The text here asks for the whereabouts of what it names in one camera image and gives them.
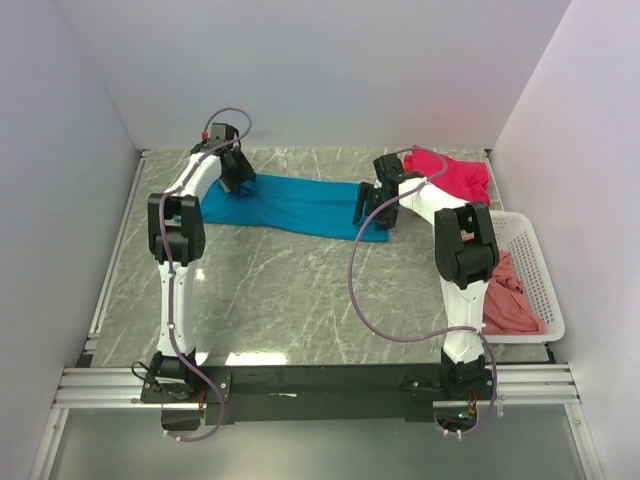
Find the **blue t shirt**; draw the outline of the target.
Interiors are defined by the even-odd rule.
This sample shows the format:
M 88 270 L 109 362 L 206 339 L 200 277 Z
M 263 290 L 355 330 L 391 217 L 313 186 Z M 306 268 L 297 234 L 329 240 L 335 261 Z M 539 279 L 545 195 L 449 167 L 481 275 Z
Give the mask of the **blue t shirt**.
M 322 238 L 356 239 L 359 185 L 258 174 L 226 192 L 215 182 L 200 202 L 205 223 L 272 227 Z

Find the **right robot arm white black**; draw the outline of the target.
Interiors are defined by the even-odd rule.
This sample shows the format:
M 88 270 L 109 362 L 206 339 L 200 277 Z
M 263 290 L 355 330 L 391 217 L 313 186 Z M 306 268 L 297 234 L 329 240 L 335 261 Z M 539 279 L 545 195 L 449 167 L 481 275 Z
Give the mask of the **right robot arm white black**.
M 353 224 L 359 228 L 352 248 L 347 285 L 351 304 L 360 320 L 376 335 L 398 343 L 417 343 L 442 335 L 441 378 L 430 389 L 456 398 L 489 384 L 486 369 L 488 341 L 482 333 L 484 301 L 489 281 L 499 263 L 489 208 L 482 202 L 468 202 L 436 186 L 435 178 L 449 166 L 437 154 L 442 167 L 425 176 L 407 172 L 400 154 L 384 154 L 373 161 L 377 182 L 359 185 Z M 355 296 L 353 266 L 357 245 L 370 224 L 389 230 L 396 224 L 400 208 L 426 220 L 433 229 L 434 259 L 440 278 L 447 327 L 417 337 L 394 337 L 373 326 Z

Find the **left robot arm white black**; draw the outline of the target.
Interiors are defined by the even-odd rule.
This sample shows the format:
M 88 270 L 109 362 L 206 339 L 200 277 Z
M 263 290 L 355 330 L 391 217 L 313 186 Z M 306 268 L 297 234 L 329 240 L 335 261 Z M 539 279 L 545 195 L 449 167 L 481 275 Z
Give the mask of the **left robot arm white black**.
M 148 245 L 160 275 L 161 330 L 150 375 L 157 380 L 201 383 L 195 373 L 192 290 L 206 235 L 201 203 L 216 182 L 235 193 L 255 172 L 241 150 L 243 134 L 226 123 L 210 122 L 188 163 L 162 193 L 147 201 Z

